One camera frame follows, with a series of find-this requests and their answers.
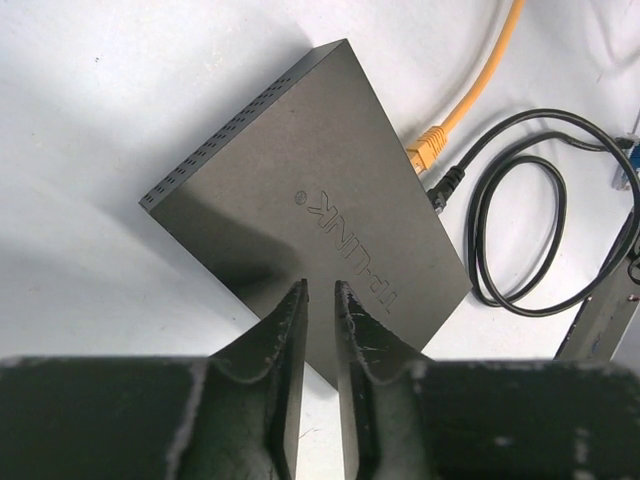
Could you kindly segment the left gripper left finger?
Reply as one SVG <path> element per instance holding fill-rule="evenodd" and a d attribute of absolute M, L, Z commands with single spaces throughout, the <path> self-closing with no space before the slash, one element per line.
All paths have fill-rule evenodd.
<path fill-rule="evenodd" d="M 308 302 L 306 280 L 295 282 L 269 315 L 194 365 L 173 478 L 294 478 Z"/>

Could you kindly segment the black network switch box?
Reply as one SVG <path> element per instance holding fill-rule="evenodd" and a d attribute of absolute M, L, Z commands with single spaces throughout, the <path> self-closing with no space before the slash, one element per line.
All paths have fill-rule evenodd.
<path fill-rule="evenodd" d="M 416 349 L 470 290 L 345 39 L 310 50 L 140 204 L 258 316 L 306 280 L 306 359 L 330 384 L 337 281 Z"/>

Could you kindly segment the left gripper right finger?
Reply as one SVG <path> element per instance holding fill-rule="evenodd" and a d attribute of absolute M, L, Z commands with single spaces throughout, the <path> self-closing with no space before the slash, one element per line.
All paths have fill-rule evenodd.
<path fill-rule="evenodd" d="M 435 479 L 414 373 L 427 360 L 335 284 L 338 393 L 347 479 Z"/>

